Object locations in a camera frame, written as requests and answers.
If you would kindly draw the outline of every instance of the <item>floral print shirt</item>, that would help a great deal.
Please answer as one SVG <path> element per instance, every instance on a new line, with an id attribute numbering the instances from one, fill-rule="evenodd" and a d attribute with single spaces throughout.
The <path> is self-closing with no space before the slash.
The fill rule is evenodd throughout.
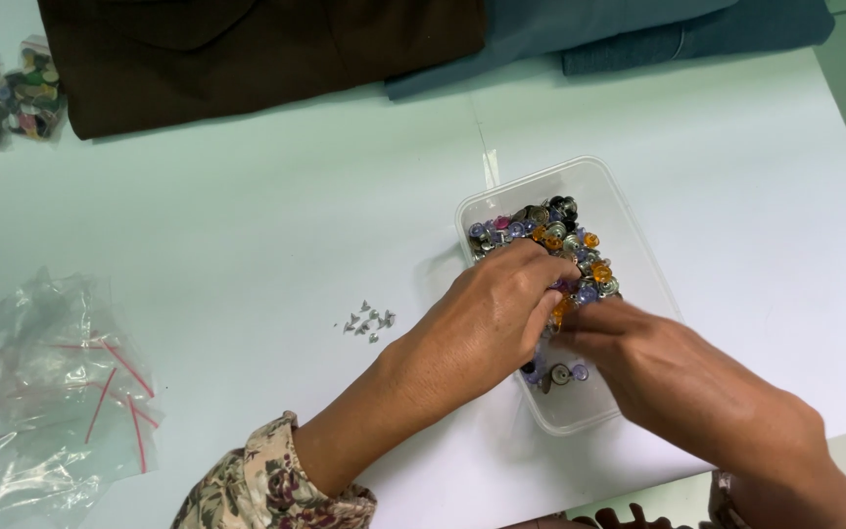
<path id="1" fill-rule="evenodd" d="M 185 498 L 172 529 L 367 529 L 377 499 L 352 484 L 337 498 L 306 477 L 295 447 L 291 411 L 231 450 Z M 729 499 L 729 475 L 713 473 L 711 523 L 700 529 L 751 529 Z"/>

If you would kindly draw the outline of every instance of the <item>folded blue cloth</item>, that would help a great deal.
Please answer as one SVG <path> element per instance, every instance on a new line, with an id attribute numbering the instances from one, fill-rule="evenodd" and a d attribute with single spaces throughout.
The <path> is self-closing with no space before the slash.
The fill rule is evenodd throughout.
<path id="1" fill-rule="evenodd" d="M 563 74 L 616 72 L 669 60 L 822 44 L 834 30 L 824 0 L 740 0 L 675 24 L 623 33 L 563 52 Z"/>
<path id="2" fill-rule="evenodd" d="M 732 6 L 736 0 L 485 0 L 485 48 L 384 83 L 392 101 L 468 79 L 519 58 L 558 52 Z"/>

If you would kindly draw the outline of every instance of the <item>white tabletop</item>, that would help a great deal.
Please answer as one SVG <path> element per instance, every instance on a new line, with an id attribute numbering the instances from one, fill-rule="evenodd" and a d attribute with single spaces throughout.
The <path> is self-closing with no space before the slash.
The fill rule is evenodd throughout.
<path id="1" fill-rule="evenodd" d="M 12 66 L 41 31 L 24 8 L 0 13 Z M 584 80 L 541 58 L 399 104 L 368 86 L 0 153 L 0 297 L 40 265 L 112 278 L 167 414 L 161 469 L 83 527 L 166 526 L 226 450 L 410 329 L 463 269 L 453 213 L 491 150 L 502 182 L 603 158 L 687 322 L 846 433 L 846 129 L 814 54 Z M 341 332 L 365 298 L 399 314 L 379 343 Z M 373 526 L 492 529 L 708 468 L 622 419 L 551 437 L 520 399 L 508 379 L 372 466 Z"/>

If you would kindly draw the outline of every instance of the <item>person's right hand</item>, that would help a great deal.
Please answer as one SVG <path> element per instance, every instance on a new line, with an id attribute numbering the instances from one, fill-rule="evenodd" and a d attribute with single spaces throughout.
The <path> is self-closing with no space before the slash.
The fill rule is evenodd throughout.
<path id="1" fill-rule="evenodd" d="M 594 362 L 626 418 L 718 468 L 787 483 L 830 461 L 813 408 L 680 323 L 610 298 L 565 316 L 554 343 Z"/>

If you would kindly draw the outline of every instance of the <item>plastic container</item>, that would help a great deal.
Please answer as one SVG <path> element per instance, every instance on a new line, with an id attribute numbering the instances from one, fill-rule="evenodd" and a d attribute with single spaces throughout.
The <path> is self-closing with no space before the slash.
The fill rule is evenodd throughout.
<path id="1" fill-rule="evenodd" d="M 681 312 L 628 202 L 609 167 L 595 156 L 580 156 L 464 199 L 456 210 L 456 229 L 468 265 L 475 263 L 466 235 L 469 226 L 511 215 L 525 205 L 539 204 L 557 195 L 576 199 L 577 224 L 599 235 L 598 248 L 612 260 L 611 268 L 623 298 L 650 313 L 681 321 Z M 576 354 L 550 347 L 546 341 L 542 341 L 541 349 L 547 365 L 577 363 Z M 572 380 L 547 394 L 532 390 L 520 373 L 514 374 L 531 413 L 548 433 L 570 435 L 619 415 L 603 376 L 589 362 L 587 368 L 587 380 Z"/>

